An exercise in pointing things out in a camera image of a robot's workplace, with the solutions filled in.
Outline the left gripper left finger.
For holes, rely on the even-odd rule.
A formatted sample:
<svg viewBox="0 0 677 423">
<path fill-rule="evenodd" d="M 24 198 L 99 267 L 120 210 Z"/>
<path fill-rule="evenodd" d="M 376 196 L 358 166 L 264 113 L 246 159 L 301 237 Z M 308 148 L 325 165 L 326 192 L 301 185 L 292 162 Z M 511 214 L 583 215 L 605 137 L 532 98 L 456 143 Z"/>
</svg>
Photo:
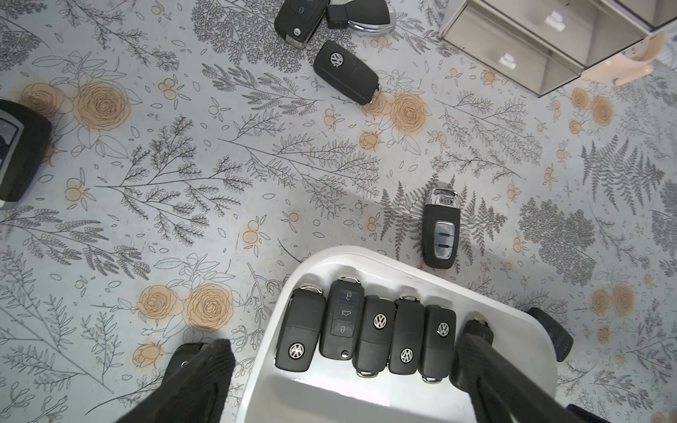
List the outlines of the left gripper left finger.
<svg viewBox="0 0 677 423">
<path fill-rule="evenodd" d="M 118 420 L 219 422 L 235 365 L 230 341 L 217 339 Z"/>
</svg>

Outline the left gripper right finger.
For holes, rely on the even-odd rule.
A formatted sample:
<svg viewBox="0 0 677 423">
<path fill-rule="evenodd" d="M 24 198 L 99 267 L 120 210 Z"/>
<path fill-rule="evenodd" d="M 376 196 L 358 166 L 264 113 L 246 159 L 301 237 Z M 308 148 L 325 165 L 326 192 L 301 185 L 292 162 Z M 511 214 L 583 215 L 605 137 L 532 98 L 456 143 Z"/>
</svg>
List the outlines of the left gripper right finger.
<svg viewBox="0 0 677 423">
<path fill-rule="evenodd" d="M 477 335 L 456 344 L 456 385 L 479 422 L 580 421 Z"/>
</svg>

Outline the small black key fob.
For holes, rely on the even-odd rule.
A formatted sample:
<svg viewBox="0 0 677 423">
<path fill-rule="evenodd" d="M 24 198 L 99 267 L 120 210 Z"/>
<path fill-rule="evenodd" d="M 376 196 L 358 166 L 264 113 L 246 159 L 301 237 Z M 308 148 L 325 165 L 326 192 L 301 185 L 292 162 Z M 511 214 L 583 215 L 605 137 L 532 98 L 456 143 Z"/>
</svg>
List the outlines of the small black key fob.
<svg viewBox="0 0 677 423">
<path fill-rule="evenodd" d="M 556 360 L 565 361 L 574 345 L 573 336 L 557 320 L 540 308 L 529 308 L 527 314 L 534 317 L 548 333 L 555 350 Z"/>
</svg>

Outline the black key front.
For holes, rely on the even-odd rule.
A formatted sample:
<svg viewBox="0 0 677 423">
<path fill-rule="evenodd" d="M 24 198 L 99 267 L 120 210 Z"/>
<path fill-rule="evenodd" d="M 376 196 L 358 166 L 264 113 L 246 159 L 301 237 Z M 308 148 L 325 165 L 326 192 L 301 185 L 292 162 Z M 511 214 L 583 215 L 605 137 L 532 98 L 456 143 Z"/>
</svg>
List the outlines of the black key front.
<svg viewBox="0 0 677 423">
<path fill-rule="evenodd" d="M 388 368 L 395 375 L 412 375 L 418 370 L 421 359 L 425 307 L 413 294 L 402 294 L 395 306 Z"/>
</svg>

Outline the white storage tray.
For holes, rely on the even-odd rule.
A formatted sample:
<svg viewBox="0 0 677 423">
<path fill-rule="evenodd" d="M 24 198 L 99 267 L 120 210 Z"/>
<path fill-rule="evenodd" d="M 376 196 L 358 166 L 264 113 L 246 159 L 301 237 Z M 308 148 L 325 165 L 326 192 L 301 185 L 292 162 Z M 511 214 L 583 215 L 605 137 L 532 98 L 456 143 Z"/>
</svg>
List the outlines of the white storage tray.
<svg viewBox="0 0 677 423">
<path fill-rule="evenodd" d="M 472 422 L 452 373 L 465 331 L 555 395 L 555 351 L 531 315 L 364 248 L 324 250 L 282 289 L 237 419 Z"/>
</svg>

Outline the black key with buttons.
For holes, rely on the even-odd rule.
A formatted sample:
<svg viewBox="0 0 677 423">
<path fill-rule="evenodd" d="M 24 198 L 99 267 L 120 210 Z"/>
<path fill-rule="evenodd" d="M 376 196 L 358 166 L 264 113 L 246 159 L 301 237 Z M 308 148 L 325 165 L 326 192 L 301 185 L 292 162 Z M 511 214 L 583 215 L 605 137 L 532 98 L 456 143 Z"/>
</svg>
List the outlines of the black key with buttons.
<svg viewBox="0 0 677 423">
<path fill-rule="evenodd" d="M 365 303 L 365 290 L 358 278 L 342 275 L 331 284 L 319 341 L 322 356 L 350 361 L 354 356 Z"/>
</svg>

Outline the silver black BMW key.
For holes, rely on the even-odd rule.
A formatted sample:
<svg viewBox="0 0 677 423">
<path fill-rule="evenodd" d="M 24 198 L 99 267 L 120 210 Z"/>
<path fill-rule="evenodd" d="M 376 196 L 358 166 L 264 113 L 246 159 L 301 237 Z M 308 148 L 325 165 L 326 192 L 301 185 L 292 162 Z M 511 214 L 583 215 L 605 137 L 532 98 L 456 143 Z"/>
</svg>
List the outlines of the silver black BMW key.
<svg viewBox="0 0 677 423">
<path fill-rule="evenodd" d="M 26 106 L 1 100 L 1 208 L 28 190 L 49 144 L 51 122 Z"/>
</svg>

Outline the black VW key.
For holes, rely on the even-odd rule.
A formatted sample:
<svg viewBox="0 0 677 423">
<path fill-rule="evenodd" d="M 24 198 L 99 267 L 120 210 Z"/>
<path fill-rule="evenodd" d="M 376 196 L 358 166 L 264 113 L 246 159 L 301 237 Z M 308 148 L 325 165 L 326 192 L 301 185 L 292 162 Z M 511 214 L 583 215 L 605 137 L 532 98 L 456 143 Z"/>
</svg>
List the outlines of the black VW key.
<svg viewBox="0 0 677 423">
<path fill-rule="evenodd" d="M 361 106 L 372 102 L 380 89 L 377 74 L 361 59 L 333 41 L 323 44 L 313 69 L 330 86 Z"/>
</svg>

